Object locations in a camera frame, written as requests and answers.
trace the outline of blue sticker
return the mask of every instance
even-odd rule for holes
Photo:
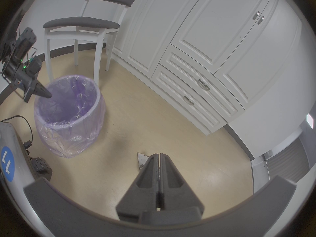
[[[3,147],[1,151],[1,167],[2,173],[9,182],[12,182],[14,177],[14,157],[8,147]]]

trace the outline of black cable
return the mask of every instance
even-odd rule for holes
[[[30,128],[30,130],[31,130],[31,135],[32,135],[31,143],[33,143],[33,132],[32,132],[32,128],[31,128],[31,126],[30,126],[30,123],[27,121],[27,119],[26,119],[25,117],[20,116],[20,115],[15,115],[15,116],[12,116],[12,117],[10,117],[10,118],[4,119],[4,120],[2,120],[2,121],[0,121],[0,122],[8,121],[8,120],[11,120],[11,119],[16,118],[16,117],[23,118],[23,119],[26,121],[26,123],[28,124],[28,127]]]

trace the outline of wooden floor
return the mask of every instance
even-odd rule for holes
[[[94,50],[52,59],[55,77],[81,74],[93,78]],[[105,71],[102,54],[100,88],[107,111],[98,140],[80,155],[55,156],[40,141],[34,123],[34,96],[28,104],[12,93],[0,106],[0,119],[23,115],[33,129],[30,156],[43,157],[53,169],[51,183],[80,205],[118,219],[115,211],[139,173],[137,152],[168,154],[205,205],[203,218],[223,212],[252,195],[251,164],[224,128],[205,136],[182,114],[114,60]],[[48,77],[43,62],[39,80]],[[12,124],[23,141],[30,131],[23,119]]]

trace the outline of crumpled trash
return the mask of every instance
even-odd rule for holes
[[[54,154],[72,158],[97,140],[106,111],[104,98],[92,79],[79,75],[57,78],[46,88],[50,99],[35,98],[37,132]]]

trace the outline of cabinet door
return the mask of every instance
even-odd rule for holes
[[[279,78],[283,63],[297,47],[301,29],[301,21],[285,0],[270,0],[215,76],[249,108]]]
[[[268,1],[199,0],[171,44],[214,74],[247,35]]]
[[[229,90],[200,63],[169,45],[160,64],[174,73],[203,97],[227,122],[245,110]]]
[[[124,16],[113,47],[113,52],[121,58],[124,58],[124,53],[126,53],[126,44],[131,37],[132,30],[135,27],[137,19],[139,18],[147,1],[148,0],[135,0]],[[113,19],[114,22],[119,20],[123,8],[123,5],[118,5]]]
[[[148,0],[131,34],[124,60],[150,78],[197,1]]]
[[[151,80],[195,117],[189,119],[194,125],[198,120],[208,130],[215,132],[227,124],[199,94],[162,65],[157,66]]]

